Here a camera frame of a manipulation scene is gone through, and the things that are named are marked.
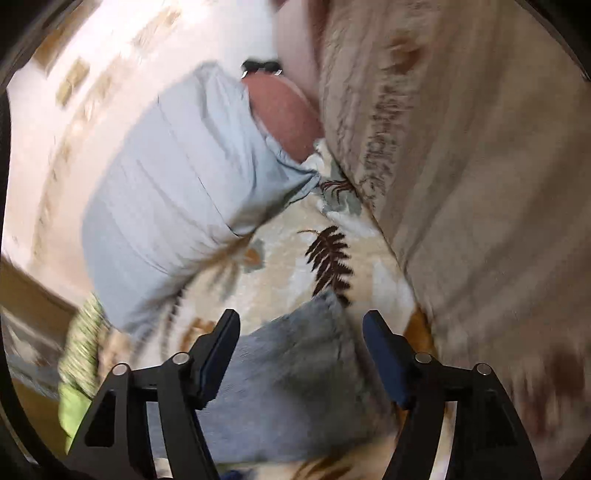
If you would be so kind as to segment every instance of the green cloth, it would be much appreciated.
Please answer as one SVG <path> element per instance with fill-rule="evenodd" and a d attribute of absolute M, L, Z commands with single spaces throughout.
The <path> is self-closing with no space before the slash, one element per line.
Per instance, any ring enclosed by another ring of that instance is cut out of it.
<path fill-rule="evenodd" d="M 76 431 L 99 388 L 97 380 L 99 334 L 108 325 L 99 300 L 92 295 L 72 319 L 60 360 L 61 427 L 69 450 Z"/>
<path fill-rule="evenodd" d="M 78 427 L 92 402 L 80 390 L 71 385 L 61 383 L 59 386 L 60 407 L 59 418 L 61 428 L 66 432 L 66 453 L 70 450 L 70 445 L 76 436 Z"/>

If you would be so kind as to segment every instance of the white wall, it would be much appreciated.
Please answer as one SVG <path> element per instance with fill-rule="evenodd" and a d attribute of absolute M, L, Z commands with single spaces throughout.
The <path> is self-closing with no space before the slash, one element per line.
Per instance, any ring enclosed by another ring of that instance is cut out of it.
<path fill-rule="evenodd" d="M 170 32 L 156 35 L 149 48 L 133 45 L 132 39 L 164 8 L 180 11 Z M 48 78 L 30 62 L 9 85 L 12 153 L 2 252 L 46 288 L 80 303 L 92 289 L 80 246 L 83 210 L 141 112 L 159 91 L 204 60 L 218 60 L 238 77 L 248 56 L 274 55 L 268 0 L 103 0 Z M 90 73 L 62 110 L 55 92 L 79 56 L 90 63 Z M 93 85 L 117 57 L 119 73 L 113 77 L 120 85 L 112 87 L 108 102 L 89 103 Z M 88 105 L 100 108 L 99 115 L 93 113 L 96 120 L 89 126 L 81 124 L 88 131 L 73 133 L 72 120 Z M 57 150 L 68 135 L 83 140 L 67 165 L 56 168 L 64 163 Z M 55 171 L 58 183 L 48 189 L 47 177 Z M 51 212 L 40 228 L 44 198 Z"/>

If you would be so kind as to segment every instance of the patterned quilt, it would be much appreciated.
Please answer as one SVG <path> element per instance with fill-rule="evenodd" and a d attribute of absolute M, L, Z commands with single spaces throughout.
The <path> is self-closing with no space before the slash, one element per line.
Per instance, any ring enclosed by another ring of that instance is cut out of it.
<path fill-rule="evenodd" d="M 331 286 L 347 305 L 359 334 L 361 319 L 370 309 L 378 309 L 394 332 L 405 331 L 415 311 L 410 286 L 323 141 L 317 151 L 307 162 L 323 176 L 319 187 L 231 251 L 221 253 L 171 302 L 146 338 L 132 343 L 130 336 L 109 328 L 105 320 L 99 327 L 86 321 L 85 328 L 95 331 L 98 364 L 89 370 L 95 385 L 118 362 L 150 367 L 188 350 L 199 335 L 213 329 L 226 308 L 239 312 L 245 335 L 293 311 L 325 286 Z M 391 436 L 335 457 L 242 467 L 252 469 L 259 479 L 314 479 L 327 474 L 332 479 L 381 479 L 394 445 Z"/>

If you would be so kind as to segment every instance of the metal screw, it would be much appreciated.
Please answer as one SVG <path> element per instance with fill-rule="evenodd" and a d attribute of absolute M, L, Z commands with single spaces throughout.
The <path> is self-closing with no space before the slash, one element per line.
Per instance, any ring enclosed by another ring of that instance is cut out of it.
<path fill-rule="evenodd" d="M 185 352 L 179 352 L 173 357 L 173 362 L 177 365 L 185 364 L 188 360 L 189 354 Z"/>
<path fill-rule="evenodd" d="M 490 375 L 492 373 L 492 368 L 487 364 L 478 364 L 476 371 L 481 375 Z"/>
<path fill-rule="evenodd" d="M 414 359 L 419 362 L 420 364 L 430 364 L 431 363 L 431 355 L 426 352 L 419 352 L 414 356 Z"/>
<path fill-rule="evenodd" d="M 124 373 L 127 372 L 127 370 L 129 370 L 129 367 L 126 364 L 117 364 L 113 367 L 113 375 L 123 375 Z"/>

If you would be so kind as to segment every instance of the fern pattern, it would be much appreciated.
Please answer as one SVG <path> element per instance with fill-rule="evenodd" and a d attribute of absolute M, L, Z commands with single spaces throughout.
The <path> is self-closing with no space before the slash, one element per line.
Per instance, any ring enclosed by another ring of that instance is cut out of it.
<path fill-rule="evenodd" d="M 170 332 L 173 329 L 175 318 L 181 306 L 183 293 L 184 290 L 178 292 L 178 294 L 174 298 L 174 303 L 170 310 L 170 313 L 166 315 L 166 319 L 164 321 L 162 338 L 160 339 L 160 360 L 162 362 L 165 362 L 168 359 L 168 344 L 170 343 Z"/>
<path fill-rule="evenodd" d="M 353 184 L 347 180 L 325 180 L 320 184 L 320 191 L 322 195 L 328 195 L 330 190 L 331 196 L 336 196 L 336 201 L 340 202 L 340 194 L 343 192 L 355 192 Z"/>
<path fill-rule="evenodd" d="M 363 480 L 353 473 L 353 465 L 345 452 L 334 453 L 319 460 L 303 462 L 290 480 Z"/>
<path fill-rule="evenodd" d="M 345 240 L 345 234 L 339 232 L 336 225 L 325 228 L 321 232 L 316 230 L 301 230 L 299 233 L 315 233 L 316 240 L 312 242 L 306 251 L 307 263 L 312 263 L 312 272 L 316 270 L 316 286 L 312 296 L 318 295 L 323 288 L 330 285 L 344 306 L 351 305 L 346 291 L 351 284 L 345 279 L 353 275 L 353 270 L 345 264 L 351 258 L 345 253 L 349 248 Z"/>

